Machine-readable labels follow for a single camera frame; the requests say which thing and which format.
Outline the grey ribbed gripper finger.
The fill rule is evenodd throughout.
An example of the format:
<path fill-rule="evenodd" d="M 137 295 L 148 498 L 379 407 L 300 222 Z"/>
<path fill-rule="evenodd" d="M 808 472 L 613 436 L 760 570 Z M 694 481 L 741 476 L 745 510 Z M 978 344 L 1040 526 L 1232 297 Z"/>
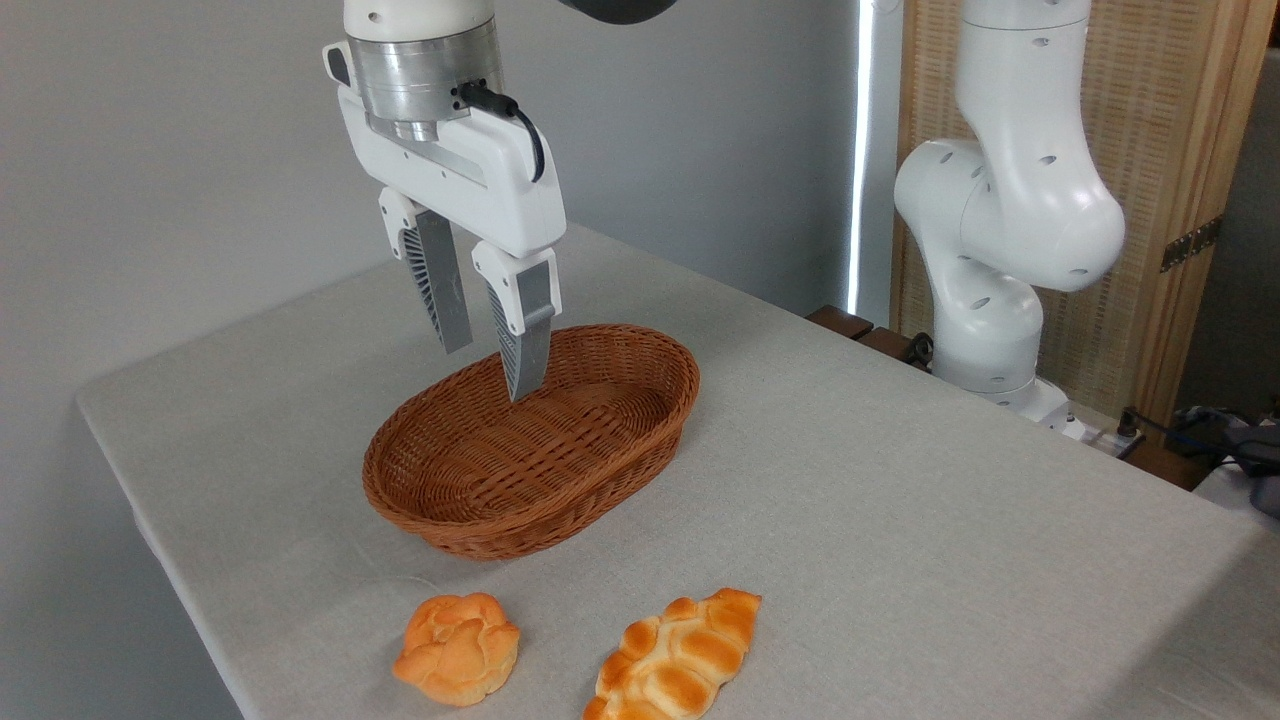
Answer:
<path fill-rule="evenodd" d="M 515 404 L 539 389 L 545 378 L 552 318 L 562 313 L 556 252 L 545 249 L 517 259 L 480 241 L 472 263 L 486 282 L 506 384 Z"/>
<path fill-rule="evenodd" d="M 390 249 L 407 264 L 443 348 L 452 354 L 470 345 L 474 337 L 451 223 L 390 187 L 380 192 L 379 205 Z"/>

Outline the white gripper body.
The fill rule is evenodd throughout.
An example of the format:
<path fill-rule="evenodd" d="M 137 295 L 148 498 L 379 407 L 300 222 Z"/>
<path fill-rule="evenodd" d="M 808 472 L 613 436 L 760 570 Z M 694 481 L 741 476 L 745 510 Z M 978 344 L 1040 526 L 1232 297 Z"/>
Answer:
<path fill-rule="evenodd" d="M 532 136 L 520 120 L 475 110 L 443 120 L 435 141 L 413 143 L 371 127 L 353 82 L 338 83 L 337 97 L 355 155 L 375 181 L 515 258 L 564 234 L 556 161 L 544 143 L 543 173 L 532 179 Z"/>

